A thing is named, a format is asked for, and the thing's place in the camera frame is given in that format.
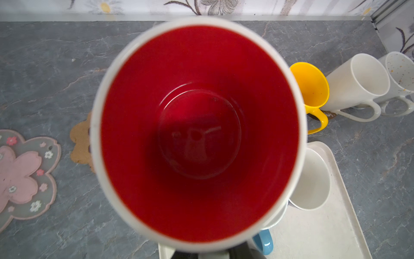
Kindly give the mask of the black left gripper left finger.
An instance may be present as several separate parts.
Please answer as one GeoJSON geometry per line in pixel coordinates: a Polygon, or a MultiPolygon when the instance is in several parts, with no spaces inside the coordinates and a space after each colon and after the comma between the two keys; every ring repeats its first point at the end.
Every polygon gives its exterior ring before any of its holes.
{"type": "Polygon", "coordinates": [[[183,251],[176,250],[171,259],[198,259],[198,254],[196,253],[187,253],[183,251]]]}

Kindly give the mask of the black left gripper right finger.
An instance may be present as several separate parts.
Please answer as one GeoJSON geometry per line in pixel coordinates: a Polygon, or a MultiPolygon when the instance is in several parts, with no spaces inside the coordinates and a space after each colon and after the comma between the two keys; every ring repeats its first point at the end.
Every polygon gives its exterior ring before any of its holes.
{"type": "Polygon", "coordinates": [[[228,249],[229,259],[254,259],[247,242],[228,249]]]}

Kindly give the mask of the red inside white mug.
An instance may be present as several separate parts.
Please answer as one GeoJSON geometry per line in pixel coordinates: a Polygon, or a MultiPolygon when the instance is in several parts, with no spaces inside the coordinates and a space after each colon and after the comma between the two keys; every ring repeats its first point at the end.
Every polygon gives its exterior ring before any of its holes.
{"type": "Polygon", "coordinates": [[[252,30],[161,23],[112,61],[92,109],[100,187],[135,231],[188,253],[235,247],[288,201],[307,120],[281,55],[252,30]]]}

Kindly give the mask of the cork paw print coaster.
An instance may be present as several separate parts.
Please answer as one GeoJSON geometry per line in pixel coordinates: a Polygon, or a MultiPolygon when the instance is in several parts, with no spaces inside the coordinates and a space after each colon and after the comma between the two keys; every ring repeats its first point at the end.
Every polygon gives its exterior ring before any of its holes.
{"type": "Polygon", "coordinates": [[[75,146],[70,157],[74,163],[83,165],[88,164],[91,171],[95,173],[89,139],[91,115],[92,113],[90,112],[86,120],[76,124],[71,129],[70,139],[75,143],[75,146]]]}

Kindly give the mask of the pink flower shaped coaster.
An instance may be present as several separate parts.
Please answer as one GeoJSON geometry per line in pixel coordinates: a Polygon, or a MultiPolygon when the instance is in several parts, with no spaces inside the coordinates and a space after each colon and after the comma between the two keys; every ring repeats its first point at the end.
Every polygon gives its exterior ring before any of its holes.
{"type": "Polygon", "coordinates": [[[50,137],[24,137],[1,130],[1,230],[12,220],[30,220],[54,203],[57,184],[52,171],[61,157],[61,146],[50,137]]]}

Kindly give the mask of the yellow mug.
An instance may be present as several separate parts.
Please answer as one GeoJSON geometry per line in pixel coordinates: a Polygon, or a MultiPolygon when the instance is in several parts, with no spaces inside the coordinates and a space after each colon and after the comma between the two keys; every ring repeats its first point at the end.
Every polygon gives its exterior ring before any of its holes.
{"type": "Polygon", "coordinates": [[[327,116],[320,110],[329,100],[329,83],[324,74],[314,65],[306,62],[297,62],[290,66],[296,82],[300,88],[306,114],[315,116],[321,126],[308,130],[308,134],[315,134],[328,125],[327,116]]]}

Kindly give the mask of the light blue mug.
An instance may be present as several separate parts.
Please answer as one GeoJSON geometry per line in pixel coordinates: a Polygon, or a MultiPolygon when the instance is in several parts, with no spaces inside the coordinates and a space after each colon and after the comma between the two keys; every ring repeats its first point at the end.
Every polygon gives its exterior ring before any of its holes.
{"type": "Polygon", "coordinates": [[[270,222],[268,222],[262,229],[261,231],[256,234],[252,239],[254,241],[254,244],[256,245],[256,247],[258,248],[258,250],[263,254],[263,255],[269,255],[273,252],[274,249],[274,244],[273,244],[273,239],[272,239],[272,235],[270,233],[270,228],[274,227],[275,225],[277,225],[281,219],[284,217],[287,208],[288,208],[289,203],[286,203],[282,210],[276,215],[274,216],[270,222]]]}

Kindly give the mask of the white grey small mug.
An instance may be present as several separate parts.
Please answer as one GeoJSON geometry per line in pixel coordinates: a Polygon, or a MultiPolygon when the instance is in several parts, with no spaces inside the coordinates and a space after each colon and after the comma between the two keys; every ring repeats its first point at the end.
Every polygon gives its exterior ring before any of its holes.
{"type": "Polygon", "coordinates": [[[305,211],[317,210],[327,202],[330,191],[328,166],[321,155],[308,147],[303,170],[289,205],[305,211]]]}

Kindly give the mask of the beige plastic tray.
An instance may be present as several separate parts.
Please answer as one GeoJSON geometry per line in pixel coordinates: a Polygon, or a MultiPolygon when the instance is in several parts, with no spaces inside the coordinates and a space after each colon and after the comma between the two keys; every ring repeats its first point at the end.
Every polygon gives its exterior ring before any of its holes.
{"type": "Polygon", "coordinates": [[[270,228],[272,242],[248,241],[254,252],[273,251],[268,259],[370,259],[367,242],[331,149],[321,141],[308,143],[310,168],[327,169],[329,197],[317,210],[287,206],[280,222],[270,228]]]}

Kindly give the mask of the aluminium corner post right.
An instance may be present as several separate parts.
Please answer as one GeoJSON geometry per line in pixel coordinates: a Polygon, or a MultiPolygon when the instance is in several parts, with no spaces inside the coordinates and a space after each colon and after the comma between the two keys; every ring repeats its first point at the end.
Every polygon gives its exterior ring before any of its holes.
{"type": "Polygon", "coordinates": [[[388,0],[385,1],[376,11],[371,15],[373,23],[379,23],[392,15],[394,12],[410,4],[411,0],[388,0]]]}

